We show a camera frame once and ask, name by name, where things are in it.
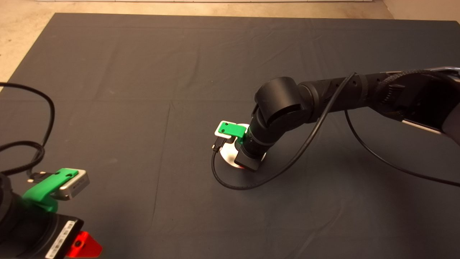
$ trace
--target green 3d-printed bracket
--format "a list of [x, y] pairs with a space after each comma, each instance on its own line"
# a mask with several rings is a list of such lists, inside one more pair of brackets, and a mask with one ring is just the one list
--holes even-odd
[[58, 211], [58, 202], [50, 194], [56, 191], [68, 180], [78, 174], [78, 170], [61, 168], [55, 174], [30, 188], [23, 195], [23, 200], [28, 200], [48, 212]]
[[237, 137], [236, 140], [241, 144], [243, 142], [243, 137], [246, 132], [246, 127], [233, 123], [222, 122], [218, 129], [218, 132], [225, 135]]

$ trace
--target black cable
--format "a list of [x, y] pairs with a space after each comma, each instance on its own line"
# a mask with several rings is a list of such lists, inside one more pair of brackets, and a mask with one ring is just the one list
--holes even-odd
[[327, 114], [329, 113], [329, 111], [331, 110], [332, 108], [332, 105], [335, 103], [335, 101], [337, 100], [337, 97], [339, 96], [340, 92], [342, 91], [342, 89], [345, 87], [345, 85], [348, 84], [348, 82], [351, 80], [351, 78], [355, 75], [356, 73], [352, 73], [351, 75], [349, 75], [347, 78], [345, 78], [342, 83], [339, 85], [339, 87], [337, 88], [337, 90], [335, 90], [334, 94], [332, 95], [331, 97], [331, 100], [328, 102], [328, 104], [326, 105], [326, 107], [324, 108], [324, 111], [322, 112], [321, 116], [319, 117], [318, 121], [316, 122], [315, 126], [313, 127], [312, 131], [310, 132], [310, 134], [308, 135], [307, 139], [305, 140], [304, 144], [302, 145], [302, 147], [300, 147], [300, 149], [297, 151], [297, 153], [291, 158], [291, 160], [284, 166], [282, 167], [278, 173], [272, 175], [271, 177], [268, 177], [266, 178], [265, 180], [259, 182], [259, 183], [255, 183], [255, 184], [251, 184], [251, 185], [247, 185], [247, 186], [236, 186], [236, 185], [231, 185], [231, 184], [227, 184], [226, 182], [222, 181], [222, 179], [219, 178], [219, 176], [217, 175], [217, 172], [216, 172], [216, 168], [215, 168], [215, 158], [216, 158], [216, 154], [217, 154], [217, 150], [218, 148], [215, 148], [214, 149], [214, 152], [213, 152], [213, 155], [211, 157], [211, 170], [213, 171], [213, 175], [214, 175], [214, 178], [216, 178], [216, 180], [221, 184], [223, 185], [224, 187], [227, 187], [229, 189], [233, 189], [233, 190], [250, 190], [250, 189], [253, 189], [253, 188], [256, 188], [256, 187], [259, 187], [263, 184], [266, 184], [268, 183], [269, 181], [275, 179], [276, 177], [280, 176], [282, 173], [284, 173], [285, 171], [287, 171], [295, 162], [297, 162], [297, 160], [302, 156], [302, 154], [305, 152], [305, 150], [307, 149], [307, 147], [310, 145], [310, 143], [313, 141], [313, 139], [315, 138], [316, 134], [318, 133], [318, 130], [320, 129], [320, 127], [322, 126], [322, 123], [324, 122], [324, 119], [326, 118]]
[[407, 170], [407, 169], [404, 169], [402, 167], [399, 167], [397, 165], [394, 165], [390, 162], [388, 162], [387, 160], [385, 160], [383, 157], [379, 156], [377, 153], [375, 153], [370, 147], [368, 147], [366, 145], [366, 143], [364, 143], [364, 141], [359, 137], [358, 133], [356, 132], [355, 128], [353, 127], [353, 124], [351, 123], [351, 120], [350, 120], [350, 116], [348, 115], [348, 111], [345, 110], [345, 117], [346, 117], [346, 121], [348, 123], [348, 126], [350, 127], [351, 129], [351, 132], [353, 133], [353, 135], [355, 136], [355, 138], [358, 140], [358, 142], [361, 144], [361, 146], [363, 146], [367, 151], [369, 151], [373, 156], [375, 156], [376, 158], [378, 158], [380, 161], [384, 162], [385, 164], [393, 167], [394, 169], [397, 169], [401, 172], [404, 172], [406, 174], [409, 174], [409, 175], [412, 175], [412, 176], [415, 176], [415, 177], [419, 177], [419, 178], [422, 178], [422, 179], [426, 179], [426, 180], [430, 180], [430, 181], [434, 181], [434, 182], [440, 182], [440, 183], [444, 183], [444, 184], [448, 184], [448, 185], [453, 185], [453, 186], [457, 186], [457, 187], [460, 187], [460, 183], [459, 182], [453, 182], [453, 181], [449, 181], [449, 180], [444, 180], [444, 179], [439, 179], [439, 178], [436, 178], [436, 177], [431, 177], [431, 176], [426, 176], [426, 175], [422, 175], [422, 174], [419, 174], [419, 173], [416, 173], [416, 172], [412, 172], [410, 170]]
[[42, 161], [43, 156], [45, 155], [45, 148], [39, 143], [33, 142], [33, 141], [16, 141], [16, 142], [8, 143], [8, 144], [0, 146], [0, 152], [4, 151], [5, 149], [9, 149], [11, 147], [17, 147], [17, 146], [28, 146], [28, 147], [35, 148], [37, 150], [36, 156], [28, 164], [21, 165], [21, 166], [0, 172], [6, 176], [14, 175], [14, 174], [32, 169], [34, 166], [38, 165]]
[[16, 168], [8, 169], [5, 171], [0, 171], [0, 173], [6, 174], [6, 175], [13, 175], [13, 174], [27, 171], [27, 175], [30, 176], [32, 174], [32, 168], [36, 166], [39, 162], [41, 162], [41, 160], [43, 159], [43, 156], [45, 155], [45, 145], [46, 145], [46, 142], [48, 142], [48, 138], [50, 137], [50, 134], [51, 134], [51, 131], [54, 125], [54, 117], [55, 117], [54, 103], [48, 95], [32, 87], [28, 87], [28, 86], [16, 84], [16, 83], [8, 83], [8, 82], [0, 82], [0, 87], [17, 88], [17, 89], [22, 89], [22, 90], [32, 92], [34, 94], [41, 96], [43, 99], [45, 99], [48, 102], [48, 105], [50, 107], [50, 117], [48, 121], [48, 127], [46, 128], [46, 132], [45, 132], [45, 135], [43, 136], [41, 144], [37, 142], [33, 142], [33, 141], [17, 141], [17, 142], [12, 142], [12, 143], [8, 143], [8, 144], [0, 146], [0, 152], [5, 149], [16, 147], [16, 146], [28, 146], [28, 147], [35, 148], [37, 152], [35, 152], [35, 155], [32, 158], [32, 161], [30, 163], [16, 167]]

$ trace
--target cable connector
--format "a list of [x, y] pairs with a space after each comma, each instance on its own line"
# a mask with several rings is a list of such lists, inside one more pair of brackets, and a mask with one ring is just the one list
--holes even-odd
[[32, 173], [27, 180], [29, 183], [40, 183], [41, 181], [47, 179], [48, 177], [52, 176], [54, 173], [47, 173], [47, 172], [40, 172], [40, 173]]
[[220, 149], [224, 146], [225, 142], [227, 139], [222, 138], [222, 137], [217, 137], [216, 141], [214, 142], [214, 145], [211, 147], [214, 152], [219, 152]]

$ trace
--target white strip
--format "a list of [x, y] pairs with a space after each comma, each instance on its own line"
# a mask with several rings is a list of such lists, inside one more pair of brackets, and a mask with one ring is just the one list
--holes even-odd
[[62, 228], [61, 233], [59, 233], [58, 237], [54, 241], [53, 245], [51, 246], [48, 253], [46, 253], [46, 259], [54, 259], [56, 254], [58, 253], [59, 249], [61, 248], [62, 244], [64, 243], [65, 239], [69, 235], [70, 231], [75, 225], [75, 221], [69, 220]]
[[418, 125], [418, 124], [409, 122], [409, 121], [407, 121], [407, 120], [403, 120], [402, 123], [407, 124], [407, 125], [414, 126], [414, 127], [416, 127], [416, 128], [422, 129], [422, 130], [429, 131], [429, 132], [434, 133], [434, 134], [442, 135], [442, 133], [441, 133], [440, 131], [437, 131], [437, 130], [435, 130], [435, 129], [430, 129], [430, 128], [427, 128], [427, 127], [424, 127], [424, 126], [421, 126], [421, 125]]

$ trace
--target white label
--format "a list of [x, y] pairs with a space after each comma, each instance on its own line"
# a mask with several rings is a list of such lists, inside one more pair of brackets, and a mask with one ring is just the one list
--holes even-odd
[[54, 241], [53, 245], [51, 246], [48, 253], [46, 253], [46, 259], [54, 259], [56, 254], [58, 253], [59, 249], [61, 248], [62, 244], [64, 243], [65, 239], [69, 235], [70, 231], [75, 225], [75, 221], [69, 220], [62, 228], [61, 233], [59, 233], [58, 237]]

